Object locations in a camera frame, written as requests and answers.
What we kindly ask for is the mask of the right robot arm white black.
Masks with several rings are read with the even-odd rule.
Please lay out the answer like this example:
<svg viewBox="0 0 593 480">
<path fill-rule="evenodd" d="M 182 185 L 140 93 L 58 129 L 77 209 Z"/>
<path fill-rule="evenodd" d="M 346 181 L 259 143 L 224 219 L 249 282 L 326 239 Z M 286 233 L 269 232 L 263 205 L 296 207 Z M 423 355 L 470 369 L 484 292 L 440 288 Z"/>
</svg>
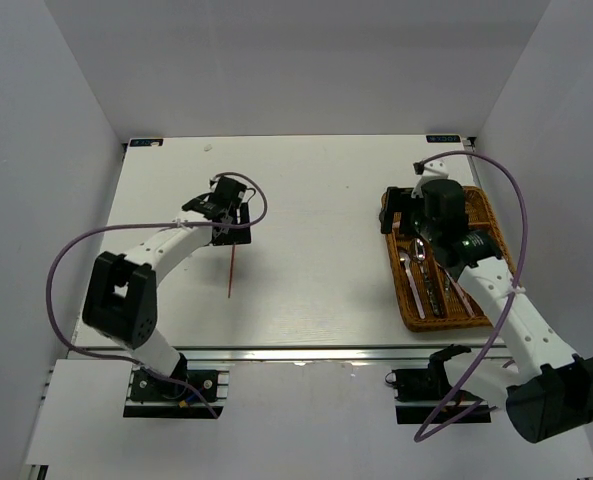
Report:
<svg viewBox="0 0 593 480">
<path fill-rule="evenodd" d="M 420 375 L 403 375 L 400 400 L 435 404 L 416 439 L 492 410 L 505 411 L 531 443 L 593 422 L 593 357 L 569 346 L 518 286 L 521 263 L 509 258 L 485 194 L 434 179 L 390 187 L 381 202 L 405 326 L 424 332 L 490 324 L 512 357 L 503 366 L 485 351 L 450 345 Z"/>
</svg>

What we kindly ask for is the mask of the red chopstick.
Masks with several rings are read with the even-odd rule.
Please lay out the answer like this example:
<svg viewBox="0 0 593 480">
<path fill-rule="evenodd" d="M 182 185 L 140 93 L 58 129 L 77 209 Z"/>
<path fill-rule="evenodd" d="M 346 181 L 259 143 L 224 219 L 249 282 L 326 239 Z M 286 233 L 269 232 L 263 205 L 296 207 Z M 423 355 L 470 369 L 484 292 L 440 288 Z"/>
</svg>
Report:
<svg viewBox="0 0 593 480">
<path fill-rule="evenodd" d="M 232 294 L 234 267 L 235 267 L 235 255 L 236 255 L 236 245 L 234 244 L 231 247 L 230 264 L 229 264 L 229 277 L 228 277 L 228 287 L 227 287 L 227 298 L 228 299 L 231 298 L 231 294 Z"/>
</svg>

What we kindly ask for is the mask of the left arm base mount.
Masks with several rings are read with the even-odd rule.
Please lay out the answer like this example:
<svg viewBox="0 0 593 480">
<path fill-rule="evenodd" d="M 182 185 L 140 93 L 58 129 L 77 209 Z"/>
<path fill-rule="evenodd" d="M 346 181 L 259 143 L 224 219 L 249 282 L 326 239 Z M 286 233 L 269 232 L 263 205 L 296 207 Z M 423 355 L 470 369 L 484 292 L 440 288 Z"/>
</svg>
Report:
<svg viewBox="0 0 593 480">
<path fill-rule="evenodd" d="M 156 379 L 142 368 L 133 368 L 123 417 L 216 420 L 221 415 L 227 399 L 229 371 L 222 368 L 189 368 L 185 382 L 202 395 L 214 414 L 193 390 Z"/>
</svg>

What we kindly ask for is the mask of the fork with pink handle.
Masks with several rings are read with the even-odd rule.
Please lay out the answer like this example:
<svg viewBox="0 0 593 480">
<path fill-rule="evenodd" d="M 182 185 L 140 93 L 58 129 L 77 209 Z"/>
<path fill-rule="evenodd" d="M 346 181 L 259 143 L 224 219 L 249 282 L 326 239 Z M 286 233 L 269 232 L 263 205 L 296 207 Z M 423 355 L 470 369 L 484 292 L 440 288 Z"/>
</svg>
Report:
<svg viewBox="0 0 593 480">
<path fill-rule="evenodd" d="M 474 309 L 472 308 L 469 300 L 468 300 L 468 296 L 467 294 L 464 292 L 464 290 L 460 287 L 460 285 L 457 283 L 456 280 L 454 280 L 452 277 L 450 277 L 450 282 L 456 292 L 456 294 L 458 295 L 465 311 L 467 312 L 469 317 L 474 317 L 475 316 L 475 312 Z"/>
</svg>

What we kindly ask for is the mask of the fork with black dotted handle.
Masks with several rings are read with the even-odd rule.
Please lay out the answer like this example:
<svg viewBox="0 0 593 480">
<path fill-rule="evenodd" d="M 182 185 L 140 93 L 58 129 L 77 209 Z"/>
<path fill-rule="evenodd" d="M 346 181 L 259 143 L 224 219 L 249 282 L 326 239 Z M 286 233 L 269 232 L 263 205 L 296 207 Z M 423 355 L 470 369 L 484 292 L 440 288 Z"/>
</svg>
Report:
<svg viewBox="0 0 593 480">
<path fill-rule="evenodd" d="M 452 292 L 452 286 L 453 286 L 453 279 L 451 277 L 451 275 L 444 270 L 443 271 L 445 280 L 444 280 L 444 295 L 445 295 L 445 299 L 447 301 L 449 301 L 451 299 L 451 292 Z"/>
</svg>

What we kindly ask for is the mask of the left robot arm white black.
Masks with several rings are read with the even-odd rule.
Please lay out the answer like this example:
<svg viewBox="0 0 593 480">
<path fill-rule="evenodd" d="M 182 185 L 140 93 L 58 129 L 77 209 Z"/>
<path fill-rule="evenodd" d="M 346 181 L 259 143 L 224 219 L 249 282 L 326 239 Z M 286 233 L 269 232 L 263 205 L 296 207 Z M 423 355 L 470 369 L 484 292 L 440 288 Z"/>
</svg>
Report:
<svg viewBox="0 0 593 480">
<path fill-rule="evenodd" d="M 187 361 L 157 328 L 158 287 L 196 250 L 249 244 L 250 188 L 228 177 L 210 181 L 210 190 L 185 203 L 170 226 L 122 253 L 95 260 L 83 305 L 83 323 L 129 352 L 155 372 L 153 387 L 175 399 L 187 387 Z"/>
</svg>

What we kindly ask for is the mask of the spoon with dark dotted handle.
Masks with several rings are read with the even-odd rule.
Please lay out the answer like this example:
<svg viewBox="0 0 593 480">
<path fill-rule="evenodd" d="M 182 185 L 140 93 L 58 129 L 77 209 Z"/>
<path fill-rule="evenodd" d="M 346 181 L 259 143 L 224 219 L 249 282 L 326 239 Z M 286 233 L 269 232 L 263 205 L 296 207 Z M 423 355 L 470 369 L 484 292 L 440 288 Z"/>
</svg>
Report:
<svg viewBox="0 0 593 480">
<path fill-rule="evenodd" d="M 427 299 L 429 301 L 431 310 L 433 315 L 436 318 L 441 318 L 443 316 L 443 311 L 441 309 L 441 305 L 438 301 L 436 296 L 436 291 L 434 288 L 434 284 L 432 282 L 431 276 L 427 270 L 427 251 L 425 248 L 424 242 L 420 238 L 415 238 L 411 242 L 411 257 L 412 261 L 418 266 L 423 285 L 426 291 Z"/>
</svg>

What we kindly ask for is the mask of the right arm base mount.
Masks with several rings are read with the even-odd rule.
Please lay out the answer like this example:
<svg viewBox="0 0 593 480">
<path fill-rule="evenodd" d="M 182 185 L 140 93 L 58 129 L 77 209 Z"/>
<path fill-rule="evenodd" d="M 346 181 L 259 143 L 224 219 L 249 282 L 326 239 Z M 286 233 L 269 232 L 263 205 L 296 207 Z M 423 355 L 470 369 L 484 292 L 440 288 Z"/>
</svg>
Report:
<svg viewBox="0 0 593 480">
<path fill-rule="evenodd" d="M 434 407 L 451 389 L 443 369 L 445 361 L 466 353 L 471 353 L 469 347 L 450 345 L 430 355 L 427 367 L 399 368 L 385 376 L 385 384 L 395 393 L 398 425 L 421 425 L 424 422 Z M 432 424 L 441 424 L 451 419 L 478 400 L 468 392 L 459 391 L 455 398 L 441 409 L 437 417 L 432 420 Z M 490 407 L 481 403 L 472 413 L 456 423 L 491 423 L 491 412 Z"/>
</svg>

